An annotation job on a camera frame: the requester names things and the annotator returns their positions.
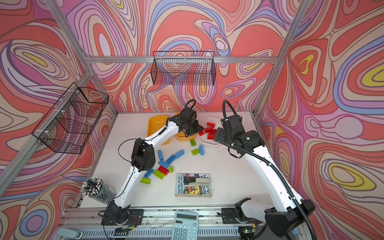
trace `blue lego block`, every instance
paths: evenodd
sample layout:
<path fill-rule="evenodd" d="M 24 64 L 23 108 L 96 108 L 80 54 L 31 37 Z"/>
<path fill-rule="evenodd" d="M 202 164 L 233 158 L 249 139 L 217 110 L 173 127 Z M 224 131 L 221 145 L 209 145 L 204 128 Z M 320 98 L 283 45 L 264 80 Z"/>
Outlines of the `blue lego block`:
<path fill-rule="evenodd" d="M 175 153 L 176 158 L 179 158 L 179 157 L 181 157 L 181 156 L 183 156 L 183 155 L 184 155 L 184 150 L 183 150 L 183 149 L 181 149 L 180 151 L 178 151 L 177 153 Z"/>
<path fill-rule="evenodd" d="M 157 154 L 159 155 L 159 159 L 160 159 L 160 161 L 164 161 L 163 153 L 161 152 L 161 150 L 158 150 L 158 151 L 157 151 Z"/>
<path fill-rule="evenodd" d="M 169 164 L 164 162 L 164 161 L 159 161 L 159 165 L 164 167 L 164 168 L 168 168 L 169 167 Z"/>
<path fill-rule="evenodd" d="M 153 169 L 149 169 L 145 174 L 144 174 L 144 178 L 148 178 L 155 170 Z"/>
<path fill-rule="evenodd" d="M 176 157 L 175 157 L 175 155 L 172 155 L 172 156 L 170 156 L 167 160 L 166 160 L 166 164 L 168 164 L 168 166 L 171 164 L 171 163 L 173 163 L 173 161 L 175 161 L 176 160 Z"/>
<path fill-rule="evenodd" d="M 204 156 L 204 148 L 203 148 L 203 145 L 200 145 L 200 146 L 199 146 L 199 150 L 200 150 L 200 155 L 201 155 L 201 156 Z"/>

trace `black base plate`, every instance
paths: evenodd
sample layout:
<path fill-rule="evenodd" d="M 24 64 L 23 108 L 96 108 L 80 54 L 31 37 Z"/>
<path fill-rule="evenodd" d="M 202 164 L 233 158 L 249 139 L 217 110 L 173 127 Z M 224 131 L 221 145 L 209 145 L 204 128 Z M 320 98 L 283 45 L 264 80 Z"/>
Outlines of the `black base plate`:
<path fill-rule="evenodd" d="M 234 208 L 222 208 L 221 214 L 224 224 L 239 224 L 239 222 L 236 220 L 236 210 Z M 247 218 L 243 221 L 243 223 L 255 223 L 258 225 L 260 221 L 253 218 Z"/>
<path fill-rule="evenodd" d="M 129 217 L 128 217 L 128 220 L 126 223 L 124 223 L 124 226 L 138 226 L 138 225 L 141 225 L 141 221 L 143 219 L 143 213 L 144 213 L 144 209 L 129 209 Z M 104 219 L 101 221 L 101 225 L 103 226 L 113 226 L 113 225 L 117 225 L 114 221 L 112 221 L 110 218 L 108 217 L 104 217 Z"/>

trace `white plastic container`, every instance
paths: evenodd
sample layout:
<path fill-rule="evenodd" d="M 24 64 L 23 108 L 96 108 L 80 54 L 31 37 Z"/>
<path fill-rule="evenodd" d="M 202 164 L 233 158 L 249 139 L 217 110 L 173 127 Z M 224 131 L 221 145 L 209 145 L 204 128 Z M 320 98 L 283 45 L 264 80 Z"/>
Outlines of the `white plastic container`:
<path fill-rule="evenodd" d="M 201 126 L 206 128 L 207 127 L 207 122 L 216 124 L 215 129 L 217 129 L 218 127 L 223 128 L 223 125 L 221 124 L 220 118 L 206 117 L 206 118 L 203 119 L 203 123 L 201 124 Z M 208 133 L 205 133 L 203 136 L 198 135 L 197 139 L 204 146 L 214 146 L 214 147 L 220 146 L 220 143 L 215 142 L 215 141 L 210 140 L 210 139 L 207 139 L 207 137 L 208 137 Z"/>

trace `toy brick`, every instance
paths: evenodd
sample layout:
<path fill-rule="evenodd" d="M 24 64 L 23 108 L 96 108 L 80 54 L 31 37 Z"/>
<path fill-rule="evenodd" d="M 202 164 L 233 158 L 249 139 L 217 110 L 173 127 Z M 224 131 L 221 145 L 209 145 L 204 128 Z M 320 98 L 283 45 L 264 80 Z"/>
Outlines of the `toy brick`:
<path fill-rule="evenodd" d="M 208 134 L 209 134 L 209 135 L 211 135 L 211 134 L 215 135 L 215 134 L 216 134 L 216 132 L 217 132 L 217 130 L 216 130 L 216 129 L 214 129 L 214 130 L 211 130 L 211 131 L 209 131 L 209 132 L 208 132 Z"/>
<path fill-rule="evenodd" d="M 175 161 L 176 160 L 176 156 L 175 155 L 172 155 L 172 156 L 170 156 L 167 160 L 166 160 L 166 164 L 171 164 L 173 161 Z"/>
<path fill-rule="evenodd" d="M 169 170 L 166 169 L 166 168 L 164 168 L 163 166 L 160 166 L 160 167 L 158 168 L 158 170 L 159 170 L 159 172 L 164 173 L 165 176 L 168 175 L 168 173 L 169 173 Z"/>
<path fill-rule="evenodd" d="M 162 167 L 164 167 L 164 168 L 169 167 L 169 164 L 166 163 L 166 162 L 164 162 L 164 161 L 159 161 L 159 165 L 162 166 Z"/>
<path fill-rule="evenodd" d="M 159 159 L 160 159 L 160 161 L 164 161 L 163 153 L 161 152 L 161 150 L 158 150 L 158 151 L 157 151 L 157 154 L 159 155 Z"/>
<path fill-rule="evenodd" d="M 207 127 L 207 128 L 204 128 L 204 132 L 207 133 L 213 129 L 214 129 L 213 127 Z"/>
<path fill-rule="evenodd" d="M 210 122 L 207 122 L 207 126 L 208 126 L 208 127 L 215 127 L 215 126 L 216 126 L 216 124 L 214 124 L 214 123 L 210 123 Z"/>
<path fill-rule="evenodd" d="M 194 139 L 191 139 L 191 140 L 189 140 L 190 142 L 191 142 L 191 147 L 194 147 L 194 146 L 196 146 L 196 142 L 195 142 L 195 140 Z"/>
<path fill-rule="evenodd" d="M 201 156 L 204 156 L 204 148 L 203 148 L 203 145 L 200 145 L 200 146 L 199 146 L 199 151 L 200 151 L 200 155 L 201 155 Z"/>
<path fill-rule="evenodd" d="M 155 170 L 153 170 L 152 168 L 149 169 L 145 174 L 144 174 L 144 178 L 148 178 Z"/>
<path fill-rule="evenodd" d="M 140 182 L 146 183 L 146 184 L 151 184 L 151 180 L 149 178 L 144 178 L 144 177 L 140 180 Z"/>
<path fill-rule="evenodd" d="M 181 156 L 183 156 L 183 155 L 184 155 L 184 150 L 183 150 L 183 149 L 181 149 L 180 151 L 178 151 L 177 153 L 175 153 L 176 158 L 179 158 L 179 157 L 181 157 Z"/>
<path fill-rule="evenodd" d="M 161 180 L 163 180 L 165 174 L 160 172 L 159 170 L 156 170 L 153 175 L 155 175 L 156 177 L 160 178 Z"/>
<path fill-rule="evenodd" d="M 196 156 L 200 153 L 200 151 L 198 148 L 196 148 L 196 149 L 192 150 L 191 153 L 193 154 L 193 156 Z"/>

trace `robotic arm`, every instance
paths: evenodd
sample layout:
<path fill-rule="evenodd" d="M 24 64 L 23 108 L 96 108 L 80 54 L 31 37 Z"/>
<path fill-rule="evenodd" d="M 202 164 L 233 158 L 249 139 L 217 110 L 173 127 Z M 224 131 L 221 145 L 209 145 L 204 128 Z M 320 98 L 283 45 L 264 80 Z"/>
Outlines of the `robotic arm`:
<path fill-rule="evenodd" d="M 225 104 L 228 104 L 234 115 L 227 117 Z M 214 141 L 235 149 L 240 157 L 251 164 L 262 182 L 267 187 L 272 198 L 271 203 L 258 199 L 245 198 L 235 204 L 237 219 L 247 221 L 250 218 L 266 222 L 271 231 L 282 237 L 303 223 L 307 223 L 312 239 L 316 239 L 308 216 L 315 209 L 310 199 L 303 199 L 286 181 L 278 167 L 273 162 L 265 144 L 256 131 L 245 132 L 242 117 L 236 114 L 234 108 L 226 100 L 223 101 L 223 128 L 218 128 Z"/>
<path fill-rule="evenodd" d="M 106 222 L 108 225 L 123 225 L 127 222 L 132 194 L 145 172 L 155 165 L 155 150 L 159 146 L 181 131 L 188 137 L 203 130 L 196 120 L 196 112 L 192 110 L 195 104 L 196 100 L 190 100 L 178 115 L 167 119 L 163 128 L 145 139 L 136 139 L 131 156 L 131 169 L 117 197 L 108 203 L 103 225 L 106 225 Z"/>

